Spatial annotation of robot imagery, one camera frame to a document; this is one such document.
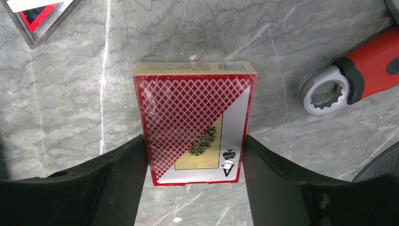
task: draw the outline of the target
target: gold emblem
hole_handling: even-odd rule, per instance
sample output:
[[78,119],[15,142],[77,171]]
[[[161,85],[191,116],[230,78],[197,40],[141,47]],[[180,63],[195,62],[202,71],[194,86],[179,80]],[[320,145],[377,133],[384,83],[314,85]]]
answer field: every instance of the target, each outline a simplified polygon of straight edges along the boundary
[[217,138],[216,134],[216,126],[211,126],[209,129],[205,131],[204,134],[188,149],[190,155],[200,156],[204,154],[204,152],[212,147],[212,143],[215,142]]

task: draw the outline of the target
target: barcode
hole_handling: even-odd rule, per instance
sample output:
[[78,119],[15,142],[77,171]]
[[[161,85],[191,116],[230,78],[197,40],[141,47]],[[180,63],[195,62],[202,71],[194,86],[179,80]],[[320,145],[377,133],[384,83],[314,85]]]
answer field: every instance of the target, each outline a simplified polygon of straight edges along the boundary
[[247,71],[245,64],[219,64],[219,69],[222,71]]

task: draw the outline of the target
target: red diamond pattern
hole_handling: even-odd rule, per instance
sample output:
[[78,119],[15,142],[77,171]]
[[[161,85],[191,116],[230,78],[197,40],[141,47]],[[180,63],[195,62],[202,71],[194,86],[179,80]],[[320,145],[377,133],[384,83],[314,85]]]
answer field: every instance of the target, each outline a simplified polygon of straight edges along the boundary
[[157,180],[248,88],[250,79],[141,81],[140,97]]

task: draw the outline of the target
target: marble surface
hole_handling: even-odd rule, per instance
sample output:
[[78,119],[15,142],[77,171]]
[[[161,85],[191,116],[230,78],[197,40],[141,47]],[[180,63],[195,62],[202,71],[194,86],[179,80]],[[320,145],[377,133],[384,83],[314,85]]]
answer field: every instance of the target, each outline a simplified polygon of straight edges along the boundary
[[[137,62],[249,60],[258,71],[249,133],[344,180],[399,141],[399,87],[308,114],[301,85],[393,24],[383,0],[83,0],[31,50],[0,7],[0,130],[11,179],[45,177],[141,133]],[[173,223],[174,217],[183,220]],[[144,185],[136,225],[252,225],[238,184]]]

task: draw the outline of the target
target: playing card box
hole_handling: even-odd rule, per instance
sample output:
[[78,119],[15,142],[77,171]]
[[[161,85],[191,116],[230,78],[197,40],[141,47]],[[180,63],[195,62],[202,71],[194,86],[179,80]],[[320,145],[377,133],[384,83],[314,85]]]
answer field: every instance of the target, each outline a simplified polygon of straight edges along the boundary
[[134,83],[155,186],[238,182],[255,81],[248,61],[137,66]]

